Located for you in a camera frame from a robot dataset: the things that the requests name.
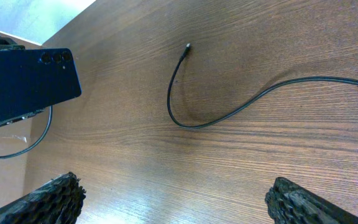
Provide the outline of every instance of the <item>tabletop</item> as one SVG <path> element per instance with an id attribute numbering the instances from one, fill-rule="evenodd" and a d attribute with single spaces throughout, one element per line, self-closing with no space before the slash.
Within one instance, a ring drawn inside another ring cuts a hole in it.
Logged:
<path id="1" fill-rule="evenodd" d="M 83 94 L 55 107 L 29 153 L 25 193 L 74 172 L 78 223 L 273 223 L 265 194 L 286 177 L 358 216 L 358 1 L 97 0 L 43 47 L 74 55 Z M 32 138 L 47 114 L 32 123 Z"/>

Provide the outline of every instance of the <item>black cable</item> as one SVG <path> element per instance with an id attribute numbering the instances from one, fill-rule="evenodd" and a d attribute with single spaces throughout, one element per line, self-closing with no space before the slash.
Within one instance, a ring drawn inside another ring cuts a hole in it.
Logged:
<path id="1" fill-rule="evenodd" d="M 44 137 L 47 135 L 48 130 L 50 128 L 50 124 L 52 123 L 52 112 L 53 112 L 53 107 L 50 106 L 49 107 L 49 118 L 48 118 L 48 123 L 47 126 L 45 127 L 44 132 L 41 134 L 41 136 L 38 138 L 38 140 L 36 142 L 34 142 L 31 146 L 29 146 L 26 149 L 21 150 L 20 152 L 17 153 L 13 153 L 10 155 L 6 155 L 6 156 L 0 156 L 0 159 L 8 159 L 8 158 L 12 158 L 12 157 L 16 157 L 19 156 L 21 154 L 24 154 L 26 152 L 29 152 L 31 149 L 33 149 L 35 146 L 37 146 L 43 139 Z"/>
<path id="2" fill-rule="evenodd" d="M 185 59 L 187 53 L 190 50 L 190 44 L 187 44 L 186 49 L 184 51 L 184 53 L 181 55 L 178 65 L 175 68 L 175 71 L 173 72 L 172 78 L 171 78 L 171 82 L 169 83 L 169 87 L 168 87 L 168 96 L 167 96 L 167 107 L 168 107 L 168 113 L 171 116 L 171 119 L 173 122 L 175 122 L 175 124 L 181 126 L 182 128 L 186 128 L 186 129 L 198 129 L 198 128 L 204 128 L 207 126 L 210 126 L 212 124 L 216 124 L 220 121 L 223 121 L 225 119 L 230 118 L 231 116 L 235 115 L 236 113 L 242 111 L 243 109 L 245 109 L 246 107 L 248 107 L 249 105 L 251 105 L 253 102 L 257 101 L 259 98 L 263 97 L 264 95 L 266 95 L 267 93 L 277 89 L 278 87 L 281 86 L 285 86 L 285 85 L 289 85 L 289 84 L 295 84 L 295 83 L 302 83 L 302 82 L 316 82 L 316 81 L 326 81 L 326 82 L 338 82 L 338 83 L 345 83 L 345 84 L 351 84 L 351 85 L 357 85 L 358 86 L 358 80 L 352 79 L 352 78 L 341 78 L 341 77 L 304 77 L 304 78 L 294 78 L 291 80 L 286 80 L 283 82 L 280 82 L 278 84 L 272 85 L 271 87 L 267 88 L 266 90 L 264 90 L 262 93 L 259 93 L 257 96 L 253 97 L 252 99 L 250 99 L 249 101 L 247 101 L 246 103 L 244 103 L 242 106 L 240 106 L 239 108 L 235 109 L 233 112 L 230 112 L 227 115 L 224 115 L 221 118 L 218 118 L 214 121 L 205 123 L 205 124 L 199 124 L 199 125 L 185 125 L 185 124 L 181 124 L 179 121 L 177 121 L 175 119 L 175 117 L 172 114 L 172 110 L 171 110 L 171 105 L 170 105 L 170 98 L 171 98 L 171 89 L 172 89 L 172 84 L 173 81 L 175 79 L 175 76 L 179 70 L 179 66 L 181 64 L 181 62 Z"/>

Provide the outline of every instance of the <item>camera lens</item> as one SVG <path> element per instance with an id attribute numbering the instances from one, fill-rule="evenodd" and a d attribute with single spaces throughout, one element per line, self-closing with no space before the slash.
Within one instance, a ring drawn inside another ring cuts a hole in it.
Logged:
<path id="1" fill-rule="evenodd" d="M 45 64 L 49 64 L 51 61 L 51 58 L 50 58 L 50 54 L 45 52 L 41 55 L 41 62 L 45 63 Z"/>
<path id="2" fill-rule="evenodd" d="M 62 56 L 59 54 L 59 53 L 55 53 L 53 55 L 53 60 L 56 62 L 56 63 L 60 63 L 62 62 Z"/>
<path id="3" fill-rule="evenodd" d="M 65 60 L 65 61 L 71 60 L 71 54 L 68 52 L 63 52 L 62 57 L 63 57 L 63 60 Z"/>

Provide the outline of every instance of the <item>wood grain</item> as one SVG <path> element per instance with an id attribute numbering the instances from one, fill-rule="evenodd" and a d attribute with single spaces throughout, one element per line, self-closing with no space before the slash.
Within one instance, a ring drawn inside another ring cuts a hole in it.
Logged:
<path id="1" fill-rule="evenodd" d="M 196 124 L 289 78 L 358 78 L 358 1 L 96 1 L 44 44 L 71 49 L 83 95 L 55 107 L 25 192 L 72 171 L 78 223 L 273 223 L 264 197 L 284 176 L 358 216 L 358 87 L 286 86 L 187 131 L 165 101 L 188 42 L 172 107 Z"/>

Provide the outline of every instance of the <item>white wall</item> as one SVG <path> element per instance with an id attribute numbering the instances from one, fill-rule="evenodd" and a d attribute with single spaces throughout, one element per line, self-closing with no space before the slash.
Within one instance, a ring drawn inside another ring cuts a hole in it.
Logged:
<path id="1" fill-rule="evenodd" d="M 42 45 L 95 0 L 3 0 L 0 31 Z"/>

